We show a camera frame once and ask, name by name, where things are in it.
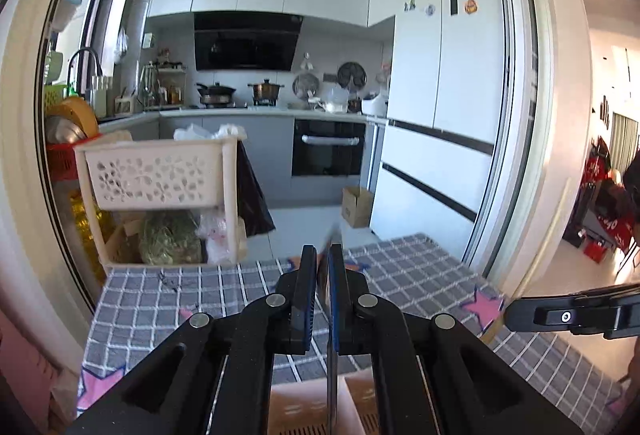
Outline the black built-in oven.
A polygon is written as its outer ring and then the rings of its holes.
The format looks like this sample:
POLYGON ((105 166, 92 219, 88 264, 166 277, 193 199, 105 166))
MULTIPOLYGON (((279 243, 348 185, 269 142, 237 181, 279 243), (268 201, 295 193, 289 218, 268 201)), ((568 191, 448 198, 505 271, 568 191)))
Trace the black built-in oven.
POLYGON ((345 121, 295 120, 292 175, 360 174, 367 126, 345 121))

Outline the thin metal utensil handle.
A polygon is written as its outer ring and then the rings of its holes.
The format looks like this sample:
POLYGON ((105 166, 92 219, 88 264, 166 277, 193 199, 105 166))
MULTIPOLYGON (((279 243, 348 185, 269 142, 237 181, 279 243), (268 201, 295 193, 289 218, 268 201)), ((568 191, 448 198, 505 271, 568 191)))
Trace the thin metal utensil handle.
POLYGON ((321 249, 317 273, 317 293, 324 317, 329 325, 328 341, 326 342, 326 407, 328 407, 328 433, 336 434, 337 420, 337 353, 333 347, 333 327, 331 315, 331 285, 329 268, 330 248, 333 244, 342 243, 342 233, 339 223, 335 223, 326 236, 321 249))

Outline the beige plastic basket rack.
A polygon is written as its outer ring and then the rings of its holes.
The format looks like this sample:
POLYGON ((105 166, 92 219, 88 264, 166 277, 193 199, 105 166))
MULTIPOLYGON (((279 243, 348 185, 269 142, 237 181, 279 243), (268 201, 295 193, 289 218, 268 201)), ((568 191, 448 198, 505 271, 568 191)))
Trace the beige plastic basket rack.
POLYGON ((110 132, 74 148, 79 189, 101 266, 121 262, 121 233, 102 236, 96 210, 119 212, 125 221, 143 212, 220 210, 228 253, 224 265, 246 252, 246 233, 238 207, 239 134, 201 140, 134 141, 129 132, 110 132))

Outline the black wok on stove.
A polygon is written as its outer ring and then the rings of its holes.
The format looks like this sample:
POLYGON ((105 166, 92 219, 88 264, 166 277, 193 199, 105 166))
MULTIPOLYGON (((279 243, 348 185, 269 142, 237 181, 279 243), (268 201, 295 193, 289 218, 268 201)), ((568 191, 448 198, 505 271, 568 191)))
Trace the black wok on stove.
POLYGON ((219 83, 214 85, 197 83, 196 87, 200 95, 200 103, 206 108, 227 108, 232 105, 234 88, 219 83))

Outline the cardboard box on floor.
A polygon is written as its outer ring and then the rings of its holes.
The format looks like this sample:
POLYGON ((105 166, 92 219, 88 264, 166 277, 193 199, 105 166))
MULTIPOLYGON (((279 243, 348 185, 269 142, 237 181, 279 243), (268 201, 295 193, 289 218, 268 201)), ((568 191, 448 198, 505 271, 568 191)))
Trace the cardboard box on floor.
POLYGON ((367 228, 370 224, 374 194, 363 187, 348 186, 343 189, 342 217, 354 228, 367 228))

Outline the white refrigerator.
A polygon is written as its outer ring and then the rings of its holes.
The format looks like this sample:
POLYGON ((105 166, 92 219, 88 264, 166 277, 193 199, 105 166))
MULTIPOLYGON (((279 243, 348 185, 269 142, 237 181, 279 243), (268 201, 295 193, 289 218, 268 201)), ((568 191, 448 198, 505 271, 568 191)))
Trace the white refrigerator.
POLYGON ((502 0, 394 0, 387 125, 370 227, 462 259, 500 126, 502 0))

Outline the steel pot on stove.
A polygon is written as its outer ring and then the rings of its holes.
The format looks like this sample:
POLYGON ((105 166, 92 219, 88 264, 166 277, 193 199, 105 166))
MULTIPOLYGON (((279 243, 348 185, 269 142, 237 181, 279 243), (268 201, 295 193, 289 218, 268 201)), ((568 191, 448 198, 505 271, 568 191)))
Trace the steel pot on stove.
POLYGON ((265 78, 260 83, 248 84, 252 90, 254 106, 277 106, 281 84, 271 83, 265 78))

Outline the black plastic bag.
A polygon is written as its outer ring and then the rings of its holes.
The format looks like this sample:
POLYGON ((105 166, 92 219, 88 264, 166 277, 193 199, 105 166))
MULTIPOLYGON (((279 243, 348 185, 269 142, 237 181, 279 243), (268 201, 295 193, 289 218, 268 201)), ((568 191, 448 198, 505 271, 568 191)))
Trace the black plastic bag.
POLYGON ((242 141, 236 147, 236 191, 239 216, 248 237, 268 235, 276 229, 242 141))

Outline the black kitchen faucet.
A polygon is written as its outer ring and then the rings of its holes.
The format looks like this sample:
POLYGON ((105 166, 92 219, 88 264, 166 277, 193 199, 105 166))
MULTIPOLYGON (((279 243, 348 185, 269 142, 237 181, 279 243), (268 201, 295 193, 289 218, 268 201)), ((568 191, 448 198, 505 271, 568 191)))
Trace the black kitchen faucet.
POLYGON ((67 63, 66 95, 89 98, 93 79, 102 76, 103 69, 98 53, 90 46, 76 50, 67 63))

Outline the black range hood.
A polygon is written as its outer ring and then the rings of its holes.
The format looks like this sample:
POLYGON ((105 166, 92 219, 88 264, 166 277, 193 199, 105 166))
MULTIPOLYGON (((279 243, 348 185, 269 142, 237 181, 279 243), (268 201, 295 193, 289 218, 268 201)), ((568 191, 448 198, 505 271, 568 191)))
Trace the black range hood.
POLYGON ((288 72, 303 22, 282 12, 194 12, 195 69, 288 72))

